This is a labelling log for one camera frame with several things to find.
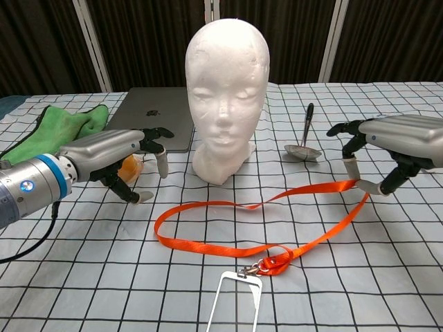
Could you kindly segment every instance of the laptop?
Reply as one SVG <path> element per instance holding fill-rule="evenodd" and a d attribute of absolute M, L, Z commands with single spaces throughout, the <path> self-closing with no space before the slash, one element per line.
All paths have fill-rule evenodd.
<path fill-rule="evenodd" d="M 132 88 L 112 116 L 105 130 L 164 127 L 173 138 L 158 138 L 168 152 L 190 149 L 194 122 L 186 87 Z"/>

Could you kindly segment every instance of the orange lanyard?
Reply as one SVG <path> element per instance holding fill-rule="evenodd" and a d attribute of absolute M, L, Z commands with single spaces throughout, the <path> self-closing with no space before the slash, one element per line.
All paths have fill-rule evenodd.
<path fill-rule="evenodd" d="M 265 251 L 272 247 L 284 248 L 286 250 L 284 253 L 264 258 L 263 260 L 260 261 L 260 266 L 258 266 L 258 268 L 260 268 L 258 274 L 260 275 L 278 275 L 287 269 L 287 267 L 289 266 L 289 264 L 293 259 L 301 256 L 308 250 L 311 250 L 314 246 L 316 246 L 320 242 L 326 241 L 330 237 L 333 237 L 334 235 L 338 234 L 341 230 L 343 230 L 360 212 L 361 208 L 368 199 L 369 194 L 365 193 L 365 196 L 361 199 L 360 203 L 332 229 L 327 231 L 321 237 L 293 250 L 286 246 L 282 246 L 280 244 L 265 244 L 262 246 L 240 249 L 240 248 L 216 246 L 212 244 L 206 244 L 203 242 L 196 242 L 185 239 L 173 239 L 159 235 L 161 224 L 170 216 L 179 213 L 181 211 L 193 208 L 200 208 L 209 205 L 225 205 L 225 206 L 227 205 L 227 206 L 236 206 L 236 207 L 246 208 L 249 210 L 254 210 L 264 205 L 265 203 L 291 195 L 345 192 L 346 190 L 351 189 L 355 183 L 356 180 L 348 180 L 348 181 L 339 181 L 332 183 L 319 183 L 315 185 L 306 185 L 303 187 L 287 190 L 286 192 L 274 196 L 272 199 L 269 199 L 264 203 L 253 204 L 253 205 L 242 205 L 230 201 L 206 201 L 206 202 L 185 203 L 183 205 L 178 205 L 176 207 L 173 207 L 172 209 L 169 209 L 168 211 L 162 213 L 162 215 L 159 216 L 155 222 L 154 231 L 157 236 L 157 239 L 164 246 L 167 246 L 172 249 L 183 250 L 188 252 L 196 252 L 205 255 L 215 255 L 215 256 L 225 256 L 225 257 L 247 257 L 247 256 L 256 255 L 257 253 Z"/>

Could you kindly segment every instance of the grid tablecloth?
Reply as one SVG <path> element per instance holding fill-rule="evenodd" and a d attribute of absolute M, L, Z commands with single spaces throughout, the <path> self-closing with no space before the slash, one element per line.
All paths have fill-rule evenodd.
<path fill-rule="evenodd" d="M 106 104 L 111 114 L 125 93 L 28 98 L 0 123 L 0 150 L 20 140 L 52 104 L 71 113 Z M 307 145 L 318 163 L 299 162 L 285 144 L 298 144 L 306 106 L 314 119 Z M 257 203 L 292 187 L 345 180 L 341 147 L 350 136 L 328 138 L 338 122 L 399 113 L 443 115 L 443 84 L 269 84 L 253 141 L 256 151 L 222 186 L 192 170 L 200 144 L 169 154 L 161 179 L 155 158 L 135 187 L 155 197 L 122 203 L 100 183 L 80 183 L 60 206 L 48 239 L 32 254 L 0 266 L 0 331 L 205 331 L 219 277 L 260 256 L 233 259 L 170 250 L 157 242 L 156 217 L 179 203 L 231 200 Z M 395 166 L 388 153 L 357 153 L 362 178 L 378 182 Z M 342 233 L 293 261 L 276 277 L 262 277 L 257 331 L 440 331 L 443 327 L 443 176 L 421 172 L 395 194 L 372 196 Z M 361 199 L 343 194 L 292 196 L 254 212 L 197 209 L 171 218 L 162 234 L 246 248 L 281 243 L 292 248 L 330 229 Z M 50 208 L 0 230 L 0 254 L 35 243 L 50 223 Z M 211 331 L 250 331 L 242 322 L 241 293 L 226 293 L 218 308 L 225 323 Z"/>

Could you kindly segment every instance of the robotic hand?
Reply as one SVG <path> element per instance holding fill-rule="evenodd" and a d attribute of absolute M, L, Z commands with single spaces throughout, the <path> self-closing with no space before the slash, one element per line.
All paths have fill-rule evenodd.
<path fill-rule="evenodd" d="M 351 179 L 365 192 L 387 196 L 420 169 L 443 167 L 443 119 L 401 115 L 355 120 L 333 126 L 327 136 L 350 133 L 353 138 L 343 147 L 343 162 Z M 380 183 L 360 179 L 354 152 L 367 143 L 385 149 L 397 167 Z"/>
<path fill-rule="evenodd" d="M 76 182 L 101 181 L 122 200 L 140 203 L 151 192 L 133 192 L 118 177 L 124 159 L 138 151 L 153 153 L 160 176 L 168 175 L 166 150 L 153 140 L 171 138 L 164 128 L 102 131 L 14 166 L 0 161 L 0 229 L 62 200 Z"/>

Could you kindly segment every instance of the green towel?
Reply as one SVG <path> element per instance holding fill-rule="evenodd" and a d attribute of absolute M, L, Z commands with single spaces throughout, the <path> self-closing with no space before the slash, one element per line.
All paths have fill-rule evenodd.
<path fill-rule="evenodd" d="M 109 112 L 98 105 L 85 113 L 70 114 L 64 109 L 48 106 L 37 119 L 37 126 L 23 140 L 0 154 L 0 160 L 12 165 L 39 154 L 54 154 L 62 145 L 102 131 Z"/>

